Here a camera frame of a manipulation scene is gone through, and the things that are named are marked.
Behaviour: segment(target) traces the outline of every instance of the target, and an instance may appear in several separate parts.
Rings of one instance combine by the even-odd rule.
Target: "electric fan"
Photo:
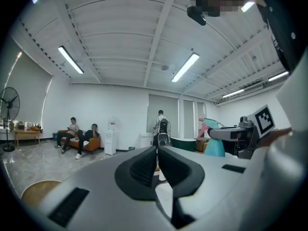
[[[3,123],[6,123],[6,144],[3,150],[12,152],[15,150],[13,145],[9,144],[8,124],[17,117],[20,108],[20,99],[17,91],[12,87],[5,88],[0,94],[0,117]]]

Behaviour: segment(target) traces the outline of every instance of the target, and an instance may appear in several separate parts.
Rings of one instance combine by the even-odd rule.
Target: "fan stand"
[[[8,112],[7,112],[7,116],[6,116],[6,119],[5,119],[5,122],[6,122],[6,144],[3,146],[3,150],[5,152],[12,152],[15,150],[15,146],[9,144],[9,135],[8,135],[8,121],[10,119],[10,113],[9,113],[9,109],[8,109]]]

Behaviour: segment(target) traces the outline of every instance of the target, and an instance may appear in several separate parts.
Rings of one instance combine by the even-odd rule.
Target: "white shirt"
[[[154,123],[154,126],[153,126],[153,129],[154,129],[154,136],[157,134],[157,130],[158,130],[158,127],[159,127],[159,124],[161,122],[162,119],[166,119],[163,115],[159,115],[156,120],[155,120],[155,123]]]

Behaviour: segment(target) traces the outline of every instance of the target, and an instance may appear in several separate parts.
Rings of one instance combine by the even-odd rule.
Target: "gray floor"
[[[82,158],[75,159],[76,148],[67,148],[65,154],[54,147],[54,141],[42,141],[40,145],[34,142],[20,144],[20,149],[4,152],[1,155],[6,171],[18,196],[31,184],[40,180],[64,181],[67,177],[84,166],[111,157],[102,150],[83,151]]]

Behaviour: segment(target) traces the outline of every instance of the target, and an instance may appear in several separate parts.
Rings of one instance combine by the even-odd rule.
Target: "ceiling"
[[[265,83],[282,71],[271,31],[256,5],[247,12],[186,14],[189,0],[38,0],[19,21],[71,83],[102,83],[183,93],[222,102],[222,95]],[[79,74],[58,51],[64,45]],[[192,52],[199,60],[177,82]]]

